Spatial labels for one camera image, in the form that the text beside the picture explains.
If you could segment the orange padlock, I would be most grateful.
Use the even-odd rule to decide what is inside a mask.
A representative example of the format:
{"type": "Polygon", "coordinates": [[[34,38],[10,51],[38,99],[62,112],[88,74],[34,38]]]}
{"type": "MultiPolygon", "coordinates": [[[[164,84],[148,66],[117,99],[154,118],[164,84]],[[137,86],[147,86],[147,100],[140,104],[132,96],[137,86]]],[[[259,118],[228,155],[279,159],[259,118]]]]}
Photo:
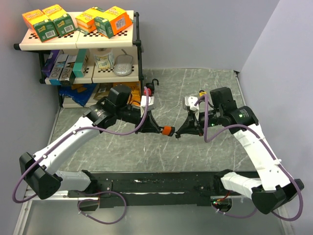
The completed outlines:
{"type": "Polygon", "coordinates": [[[175,127],[173,126],[164,126],[162,128],[163,135],[171,137],[175,133],[175,127]]]}

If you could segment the yellow padlock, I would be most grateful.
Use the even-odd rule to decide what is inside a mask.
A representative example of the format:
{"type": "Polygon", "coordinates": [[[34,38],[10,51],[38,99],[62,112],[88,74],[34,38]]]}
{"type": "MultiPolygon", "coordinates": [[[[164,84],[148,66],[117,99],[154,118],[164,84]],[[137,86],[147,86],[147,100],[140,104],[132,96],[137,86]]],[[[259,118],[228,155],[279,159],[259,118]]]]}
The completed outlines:
{"type": "Polygon", "coordinates": [[[200,90],[200,91],[199,91],[199,97],[201,97],[201,96],[203,96],[203,95],[205,95],[205,94],[207,94],[206,91],[204,91],[204,90],[200,90]]]}

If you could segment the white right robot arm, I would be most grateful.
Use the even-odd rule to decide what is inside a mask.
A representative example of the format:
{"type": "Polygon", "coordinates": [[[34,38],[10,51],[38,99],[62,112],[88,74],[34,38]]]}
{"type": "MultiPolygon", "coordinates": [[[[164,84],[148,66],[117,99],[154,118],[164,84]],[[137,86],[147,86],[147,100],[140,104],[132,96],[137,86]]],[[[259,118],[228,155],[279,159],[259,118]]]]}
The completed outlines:
{"type": "Polygon", "coordinates": [[[241,194],[251,199],[263,214],[273,213],[298,196],[299,210],[290,221],[300,217],[304,184],[300,179],[294,179],[282,166],[251,108],[238,107],[228,87],[214,89],[209,94],[202,93],[199,98],[186,96],[182,103],[188,115],[177,130],[176,138],[191,134],[211,142],[228,130],[244,148],[259,176],[252,179],[229,169],[223,170],[214,176],[213,188],[217,194],[225,195],[229,191],[241,194]]]}

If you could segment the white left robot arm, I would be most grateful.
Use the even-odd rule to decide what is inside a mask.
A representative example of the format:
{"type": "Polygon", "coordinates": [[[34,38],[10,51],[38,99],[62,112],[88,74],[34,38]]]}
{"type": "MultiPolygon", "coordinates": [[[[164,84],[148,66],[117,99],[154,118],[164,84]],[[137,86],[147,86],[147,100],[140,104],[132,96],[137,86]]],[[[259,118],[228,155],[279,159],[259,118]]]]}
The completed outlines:
{"type": "Polygon", "coordinates": [[[60,171],[60,166],[72,156],[82,145],[108,130],[117,120],[133,123],[133,132],[160,133],[161,128],[152,118],[154,97],[148,88],[141,97],[140,107],[128,103],[131,88],[118,85],[110,89],[107,97],[78,118],[74,125],[57,140],[35,154],[24,153],[20,156],[22,179],[33,189],[36,196],[44,200],[58,191],[78,190],[90,197],[96,193],[97,180],[86,170],[77,172],[60,171]]]}

